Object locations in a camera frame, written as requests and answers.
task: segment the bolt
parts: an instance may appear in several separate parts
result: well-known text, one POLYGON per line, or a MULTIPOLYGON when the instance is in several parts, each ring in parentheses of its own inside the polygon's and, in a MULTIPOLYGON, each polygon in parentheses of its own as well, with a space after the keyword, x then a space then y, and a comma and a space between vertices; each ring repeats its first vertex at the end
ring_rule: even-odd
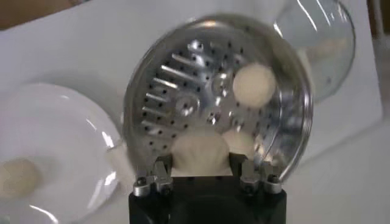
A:
POLYGON ((245 191, 245 193, 247 193, 247 194, 253 194, 253 193, 254 193, 254 189, 253 189, 253 187, 251 187, 251 186, 246 186, 246 187, 244 188, 244 191, 245 191))
POLYGON ((267 181, 270 183, 276 184, 276 183, 279 183, 279 178, 278 178, 278 176, 276 176, 274 174, 270 174, 270 175, 268 175, 267 181))
POLYGON ((139 177, 139 179, 137 179, 136 183, 138 185, 145 185, 146 184, 146 178, 145 177, 139 177))
POLYGON ((164 196, 167 196, 171 193, 171 189, 169 187, 164 187, 162 190, 161 190, 161 194, 164 195, 164 196))

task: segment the perforated metal plate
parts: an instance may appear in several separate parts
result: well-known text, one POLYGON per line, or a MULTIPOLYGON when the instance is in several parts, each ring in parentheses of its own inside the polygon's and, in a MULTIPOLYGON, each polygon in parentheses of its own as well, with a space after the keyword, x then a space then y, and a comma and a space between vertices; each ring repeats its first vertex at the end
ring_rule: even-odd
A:
POLYGON ((127 89, 124 120, 128 145, 145 163, 169 154, 185 131, 235 128, 256 139, 257 166, 264 160, 278 163, 282 172, 303 151, 311 97, 295 53, 271 29, 241 16, 218 15, 186 24, 152 46, 127 89), (270 67, 278 83, 260 109, 240 105, 232 91, 236 72, 255 62, 270 67), (281 134, 296 140, 289 154, 280 151, 281 134))

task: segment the transparent dome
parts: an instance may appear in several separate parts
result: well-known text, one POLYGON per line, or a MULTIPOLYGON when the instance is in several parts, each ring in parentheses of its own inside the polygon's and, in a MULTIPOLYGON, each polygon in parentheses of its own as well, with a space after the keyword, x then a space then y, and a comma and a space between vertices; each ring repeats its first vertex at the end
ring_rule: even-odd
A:
POLYGON ((298 52, 311 76, 314 101, 334 94, 355 56, 355 33, 345 7, 334 0, 288 1, 274 29, 298 52))

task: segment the dough ball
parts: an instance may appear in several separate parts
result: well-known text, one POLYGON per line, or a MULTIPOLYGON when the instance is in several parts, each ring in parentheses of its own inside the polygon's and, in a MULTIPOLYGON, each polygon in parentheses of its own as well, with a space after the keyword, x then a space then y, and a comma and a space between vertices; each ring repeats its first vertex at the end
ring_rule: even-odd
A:
POLYGON ((255 156, 255 141, 244 131, 234 129, 225 132, 222 137, 225 139, 231 153, 246 155, 248 159, 255 156))
POLYGON ((19 198, 34 191, 39 172, 27 159, 18 158, 0 164, 0 198, 19 198))
POLYGON ((276 89, 274 73, 257 63, 241 68, 233 81, 236 100, 251 108, 261 108, 272 98, 276 89))
POLYGON ((172 176, 223 176, 231 174, 229 147, 211 130, 194 130, 179 136, 171 148, 172 176))

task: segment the metal bracket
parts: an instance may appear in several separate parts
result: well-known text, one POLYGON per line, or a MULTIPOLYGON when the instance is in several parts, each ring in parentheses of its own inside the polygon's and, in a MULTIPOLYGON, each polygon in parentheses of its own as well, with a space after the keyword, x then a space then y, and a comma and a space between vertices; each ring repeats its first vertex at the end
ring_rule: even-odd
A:
POLYGON ((250 195, 253 195, 258 190, 260 183, 260 174, 255 173, 254 162, 245 160, 242 165, 242 175, 240 179, 241 188, 250 195))
POLYGON ((162 195, 169 195, 173 188, 173 178, 170 177, 162 161, 154 164, 156 190, 162 195))

